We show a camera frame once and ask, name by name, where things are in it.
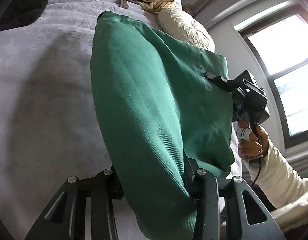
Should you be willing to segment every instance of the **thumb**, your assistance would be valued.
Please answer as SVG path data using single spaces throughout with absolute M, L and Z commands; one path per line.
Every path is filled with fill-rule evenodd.
M 269 139 L 269 135 L 267 131 L 265 131 L 265 129 L 262 126 L 257 125 L 256 132 L 258 133 L 258 136 L 260 137 L 262 141 L 267 141 Z

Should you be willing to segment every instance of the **green fabric bag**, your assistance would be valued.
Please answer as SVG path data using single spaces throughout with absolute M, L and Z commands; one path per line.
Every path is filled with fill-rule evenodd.
M 183 148 L 226 176 L 232 98 L 204 73 L 226 59 L 110 11 L 97 21 L 91 58 L 97 118 L 139 228 L 150 239 L 192 239 L 196 205 L 184 188 Z

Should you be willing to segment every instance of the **bed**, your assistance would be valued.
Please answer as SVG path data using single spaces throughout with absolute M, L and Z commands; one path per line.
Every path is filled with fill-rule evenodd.
M 106 10 L 161 30 L 157 15 L 134 3 L 49 0 L 33 24 L 0 32 L 0 218 L 16 240 L 68 177 L 111 166 L 89 67 L 96 19 Z M 231 148 L 228 178 L 242 174 L 233 128 Z M 146 239 L 125 199 L 114 209 L 119 239 Z

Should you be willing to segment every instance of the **silver bolt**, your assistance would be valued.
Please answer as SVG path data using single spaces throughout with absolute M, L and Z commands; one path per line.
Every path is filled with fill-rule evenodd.
M 207 171 L 205 169 L 198 169 L 196 172 L 199 175 L 205 175 L 207 173 Z
M 75 176 L 71 176 L 71 177 L 68 178 L 67 181 L 68 181 L 69 183 L 74 183 L 76 180 L 77 180 L 77 178 L 76 178 Z
M 109 176 L 113 173 L 113 171 L 111 169 L 106 169 L 103 171 L 104 175 Z
M 240 176 L 235 176 L 233 178 L 233 180 L 236 182 L 236 183 L 241 183 L 243 181 L 243 179 L 240 177 Z

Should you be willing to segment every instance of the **finger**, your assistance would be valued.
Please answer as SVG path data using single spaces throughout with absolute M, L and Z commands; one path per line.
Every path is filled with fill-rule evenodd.
M 252 150 L 260 150 L 260 149 L 262 149 L 262 145 L 260 145 L 257 142 L 240 140 L 240 142 L 238 144 L 238 148 L 239 149 L 249 148 L 249 149 L 252 149 Z
M 238 155 L 243 158 L 245 156 L 248 157 L 255 157 L 255 156 L 259 156 L 260 154 L 262 154 L 262 150 L 251 150 L 251 149 L 247 149 L 247 148 L 242 148 L 238 150 Z
M 237 122 L 237 125 L 236 125 L 238 128 L 247 128 L 248 124 L 247 122 L 243 121 L 243 120 L 239 120 Z
M 252 142 L 256 142 L 258 140 L 258 138 L 256 137 L 256 135 L 254 133 L 250 133 L 249 134 L 249 140 Z
M 267 137 L 267 132 L 265 131 L 265 129 L 260 126 L 260 125 L 257 125 L 256 126 L 256 131 L 258 133 L 258 135 L 261 137 L 261 138 L 264 138 L 264 137 Z

